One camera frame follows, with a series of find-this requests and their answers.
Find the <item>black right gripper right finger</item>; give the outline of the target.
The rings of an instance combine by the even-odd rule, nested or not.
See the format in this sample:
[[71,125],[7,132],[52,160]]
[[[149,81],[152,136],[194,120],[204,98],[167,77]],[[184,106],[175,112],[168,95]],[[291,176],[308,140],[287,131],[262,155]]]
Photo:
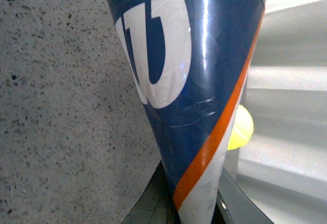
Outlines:
[[258,223],[255,204],[224,168],[219,181],[218,205],[226,223]]

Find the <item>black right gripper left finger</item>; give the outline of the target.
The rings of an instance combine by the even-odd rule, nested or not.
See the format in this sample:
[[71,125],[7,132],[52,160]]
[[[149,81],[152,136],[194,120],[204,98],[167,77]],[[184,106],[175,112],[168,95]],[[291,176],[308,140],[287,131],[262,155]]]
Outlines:
[[179,216],[161,162],[159,162],[144,192],[127,214],[123,223],[179,223]]

